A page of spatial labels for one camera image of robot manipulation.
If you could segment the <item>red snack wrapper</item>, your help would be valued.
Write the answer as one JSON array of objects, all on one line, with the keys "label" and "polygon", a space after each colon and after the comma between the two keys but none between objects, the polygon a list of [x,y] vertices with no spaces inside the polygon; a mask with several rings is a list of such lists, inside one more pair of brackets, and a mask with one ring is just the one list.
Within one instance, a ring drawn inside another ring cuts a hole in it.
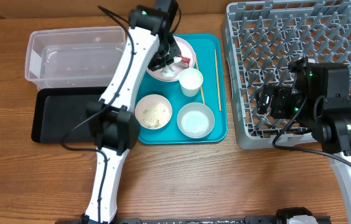
[{"label": "red snack wrapper", "polygon": [[178,66],[189,68],[190,58],[184,57],[182,55],[177,55],[174,57],[174,63]]}]

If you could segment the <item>rice food scraps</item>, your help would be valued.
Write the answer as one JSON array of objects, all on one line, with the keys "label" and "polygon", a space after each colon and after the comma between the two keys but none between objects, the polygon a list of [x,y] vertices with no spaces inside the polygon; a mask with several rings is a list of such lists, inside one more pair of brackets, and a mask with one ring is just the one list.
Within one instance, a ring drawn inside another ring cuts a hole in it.
[{"label": "rice food scraps", "polygon": [[141,124],[145,128],[159,129],[167,124],[169,109],[163,103],[149,105],[141,113]]}]

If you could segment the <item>grey-white bowl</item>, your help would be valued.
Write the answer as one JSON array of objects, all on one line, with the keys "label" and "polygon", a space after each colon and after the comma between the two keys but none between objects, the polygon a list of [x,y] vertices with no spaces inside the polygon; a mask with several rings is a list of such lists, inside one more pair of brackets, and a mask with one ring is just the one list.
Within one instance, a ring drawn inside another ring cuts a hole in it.
[{"label": "grey-white bowl", "polygon": [[212,132],[215,126],[214,113],[203,103],[189,103],[178,112],[177,125],[180,131],[189,138],[204,138]]}]

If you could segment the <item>white napkin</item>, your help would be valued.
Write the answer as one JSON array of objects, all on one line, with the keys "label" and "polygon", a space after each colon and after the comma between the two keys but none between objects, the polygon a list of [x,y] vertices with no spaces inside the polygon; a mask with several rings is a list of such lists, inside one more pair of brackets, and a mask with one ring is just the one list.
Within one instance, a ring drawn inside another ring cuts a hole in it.
[{"label": "white napkin", "polygon": [[165,79],[174,78],[176,76],[176,71],[172,68],[172,65],[166,65],[161,70],[161,76]]}]

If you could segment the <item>pink bowl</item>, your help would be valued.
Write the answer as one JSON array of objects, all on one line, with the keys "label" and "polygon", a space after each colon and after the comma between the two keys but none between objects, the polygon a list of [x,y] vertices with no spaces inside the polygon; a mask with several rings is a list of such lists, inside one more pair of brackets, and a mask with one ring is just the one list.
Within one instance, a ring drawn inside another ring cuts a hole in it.
[{"label": "pink bowl", "polygon": [[151,94],[138,101],[134,112],[142,127],[161,129],[172,117],[172,106],[164,96]]}]

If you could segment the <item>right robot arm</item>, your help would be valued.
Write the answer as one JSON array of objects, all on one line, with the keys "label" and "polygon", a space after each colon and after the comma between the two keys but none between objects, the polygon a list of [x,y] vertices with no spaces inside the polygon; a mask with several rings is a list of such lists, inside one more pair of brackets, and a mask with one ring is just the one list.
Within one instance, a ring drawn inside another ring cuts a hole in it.
[{"label": "right robot arm", "polygon": [[[310,152],[330,159],[346,214],[351,223],[351,96],[349,68],[342,63],[317,63],[311,58],[290,62],[291,86],[263,85],[256,94],[258,114],[269,113],[288,123],[273,139],[277,149]],[[294,123],[305,127],[321,150],[282,146],[278,139]]]}]

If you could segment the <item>pink plate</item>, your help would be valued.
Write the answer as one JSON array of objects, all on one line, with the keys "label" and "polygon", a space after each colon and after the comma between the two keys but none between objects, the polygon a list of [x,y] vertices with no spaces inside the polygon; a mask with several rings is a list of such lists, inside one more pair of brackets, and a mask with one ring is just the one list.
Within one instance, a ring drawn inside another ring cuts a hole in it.
[{"label": "pink plate", "polygon": [[[181,55],[187,58],[190,58],[190,63],[189,63],[189,68],[194,68],[195,67],[195,51],[192,48],[192,46],[184,39],[180,38],[180,37],[175,37],[175,41],[176,44],[178,45],[178,47],[180,48],[181,51]],[[161,76],[161,69],[156,70],[156,71],[151,71],[149,69],[147,69],[146,71],[148,72],[148,74],[150,74],[150,76],[152,76],[153,78],[163,81],[163,82],[175,82],[179,80],[179,76],[180,73],[185,70],[186,68],[181,67],[176,65],[174,62],[171,64],[172,68],[175,70],[176,72],[176,76],[174,78],[170,78],[170,79],[165,79]]]}]

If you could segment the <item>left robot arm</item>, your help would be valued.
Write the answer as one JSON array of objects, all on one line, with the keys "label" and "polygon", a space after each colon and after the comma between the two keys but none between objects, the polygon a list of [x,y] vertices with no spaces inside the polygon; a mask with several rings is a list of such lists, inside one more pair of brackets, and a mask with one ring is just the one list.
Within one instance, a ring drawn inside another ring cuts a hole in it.
[{"label": "left robot arm", "polygon": [[175,0],[138,5],[129,14],[126,46],[110,84],[97,102],[87,106],[87,120],[96,145],[97,165],[90,203],[80,223],[112,223],[117,213],[121,171],[141,129],[134,115],[139,86],[147,70],[174,63],[181,54],[173,36]]}]

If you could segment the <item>cream cup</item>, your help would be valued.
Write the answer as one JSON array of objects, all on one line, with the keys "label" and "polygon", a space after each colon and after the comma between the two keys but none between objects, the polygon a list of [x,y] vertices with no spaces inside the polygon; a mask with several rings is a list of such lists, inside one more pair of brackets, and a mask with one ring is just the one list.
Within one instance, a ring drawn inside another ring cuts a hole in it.
[{"label": "cream cup", "polygon": [[179,76],[181,90],[188,97],[193,97],[200,91],[203,81],[202,73],[195,68],[186,68]]}]

